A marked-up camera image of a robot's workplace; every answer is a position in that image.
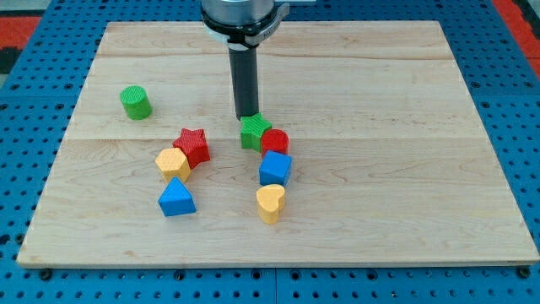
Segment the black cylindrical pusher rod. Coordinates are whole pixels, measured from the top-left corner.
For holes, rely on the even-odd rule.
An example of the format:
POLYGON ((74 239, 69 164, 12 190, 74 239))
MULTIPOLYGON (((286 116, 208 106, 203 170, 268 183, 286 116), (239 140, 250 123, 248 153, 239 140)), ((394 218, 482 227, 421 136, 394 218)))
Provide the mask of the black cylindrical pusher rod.
POLYGON ((229 65, 233 85, 235 116, 251 117, 259 112, 257 49, 229 49, 229 65))

